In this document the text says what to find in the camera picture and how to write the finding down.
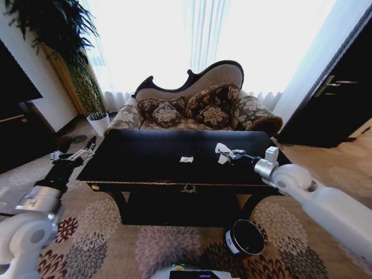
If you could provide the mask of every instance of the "patterned carpet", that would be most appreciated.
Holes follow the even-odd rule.
[[[69,135],[93,135],[82,121]],[[337,148],[281,146],[294,162],[323,183],[340,188],[372,208],[372,132]],[[0,175],[1,187],[28,191],[48,172],[49,158],[39,158]],[[94,193],[74,178],[63,196],[66,211],[58,235],[43,251],[42,278],[149,278],[177,261],[229,271],[240,278],[370,278],[372,266],[362,261],[304,214],[289,197],[265,199],[252,220],[262,229],[262,255],[232,257],[222,243],[222,228],[124,226],[111,197]],[[244,203],[248,196],[239,196]],[[0,211],[6,205],[0,203]]]

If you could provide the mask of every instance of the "black bucket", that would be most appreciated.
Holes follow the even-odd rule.
[[[260,229],[251,221],[239,219],[225,233],[225,241],[235,255],[255,256],[263,252],[264,238]]]

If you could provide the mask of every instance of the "table leg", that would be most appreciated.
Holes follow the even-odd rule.
[[[105,193],[109,194],[114,199],[120,213],[121,222],[125,224],[125,213],[127,211],[128,204],[125,197],[123,196],[123,193],[120,191],[105,191]]]
[[[243,206],[243,209],[241,211],[241,218],[249,220],[251,218],[253,210],[258,205],[258,203],[262,201],[264,198],[267,198],[268,196],[272,196],[272,195],[271,194],[260,194],[260,195],[253,194],[252,196],[250,196]]]

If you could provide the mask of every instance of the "white curtain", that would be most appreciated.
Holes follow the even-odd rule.
[[[183,1],[83,0],[99,33],[88,56],[110,111],[149,76],[167,89],[184,84],[191,40]]]
[[[100,35],[88,56],[110,111],[148,76],[167,89],[236,60],[272,109],[336,0],[81,0]]]
[[[233,0],[216,60],[244,69],[243,89],[265,98],[284,92],[335,0]]]

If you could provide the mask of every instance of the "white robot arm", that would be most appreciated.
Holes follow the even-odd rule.
[[[71,156],[55,152],[51,171],[16,206],[24,213],[0,223],[0,264],[9,265],[0,279],[40,278],[39,255],[57,233],[58,222],[65,211],[60,199],[67,190],[66,184],[74,168],[93,156],[94,147],[95,137],[85,149]]]
[[[372,263],[372,210],[346,193],[326,187],[296,164],[278,165],[278,148],[266,150],[265,158],[253,158],[242,150],[217,144],[220,163],[249,158],[263,182],[293,197],[316,223],[356,255]]]

